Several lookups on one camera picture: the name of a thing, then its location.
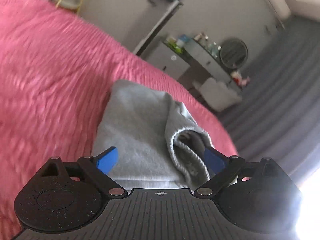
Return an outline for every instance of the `gray floor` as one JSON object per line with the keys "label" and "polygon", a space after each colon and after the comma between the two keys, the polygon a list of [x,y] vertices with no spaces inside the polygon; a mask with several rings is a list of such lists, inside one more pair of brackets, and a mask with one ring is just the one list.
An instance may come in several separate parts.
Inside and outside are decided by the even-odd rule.
{"label": "gray floor", "polygon": [[320,166],[320,23],[291,19],[245,71],[243,102],[219,119],[242,157],[270,156],[303,181]]}

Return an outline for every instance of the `small items on counter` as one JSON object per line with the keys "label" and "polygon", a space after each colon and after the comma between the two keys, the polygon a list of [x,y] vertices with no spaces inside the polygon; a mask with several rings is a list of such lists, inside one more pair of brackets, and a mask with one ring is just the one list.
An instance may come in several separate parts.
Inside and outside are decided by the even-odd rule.
{"label": "small items on counter", "polygon": [[176,42],[176,45],[179,47],[179,48],[183,48],[184,45],[190,40],[190,38],[188,36],[186,36],[185,34],[181,35],[177,42]]}
{"label": "small items on counter", "polygon": [[190,38],[185,34],[181,35],[178,40],[170,35],[166,39],[167,44],[178,54],[183,53],[183,47],[189,40]]}
{"label": "small items on counter", "polygon": [[204,32],[199,33],[193,39],[203,46],[215,59],[219,58],[221,46],[217,45],[215,42],[210,43],[208,35],[206,35]]}
{"label": "small items on counter", "polygon": [[233,71],[230,76],[240,87],[246,87],[250,82],[250,78],[247,77],[244,79],[239,71]]}

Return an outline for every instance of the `white drawer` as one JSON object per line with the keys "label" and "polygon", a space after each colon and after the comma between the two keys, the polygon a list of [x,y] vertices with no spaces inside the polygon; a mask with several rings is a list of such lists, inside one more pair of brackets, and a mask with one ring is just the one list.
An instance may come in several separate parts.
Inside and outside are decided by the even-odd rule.
{"label": "white drawer", "polygon": [[146,61],[176,80],[190,67],[187,62],[163,43],[159,44],[146,58]]}
{"label": "white drawer", "polygon": [[231,77],[221,68],[221,66],[214,61],[213,59],[203,67],[214,77],[217,81],[222,81],[224,83],[229,83],[231,81]]}
{"label": "white drawer", "polygon": [[184,49],[193,58],[198,58],[199,55],[202,54],[204,51],[204,49],[193,39],[187,42],[187,44],[184,46]]}

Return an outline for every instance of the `pink bed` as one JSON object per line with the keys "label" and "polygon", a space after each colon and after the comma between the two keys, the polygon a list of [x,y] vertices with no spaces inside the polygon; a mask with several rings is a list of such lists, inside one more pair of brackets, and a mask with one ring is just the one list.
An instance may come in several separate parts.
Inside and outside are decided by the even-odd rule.
{"label": "pink bed", "polygon": [[167,91],[220,152],[236,154],[212,113],[112,37],[45,0],[0,0],[0,239],[18,233],[15,196],[49,157],[91,152],[117,79]]}

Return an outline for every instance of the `crosshair mark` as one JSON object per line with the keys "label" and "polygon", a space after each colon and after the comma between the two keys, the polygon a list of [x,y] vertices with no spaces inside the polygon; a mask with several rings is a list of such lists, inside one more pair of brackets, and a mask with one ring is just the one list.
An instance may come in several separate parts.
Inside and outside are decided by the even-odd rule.
{"label": "crosshair mark", "polygon": [[159,191],[156,193],[157,195],[159,195],[160,197],[164,196],[166,193],[164,193],[163,191]]}

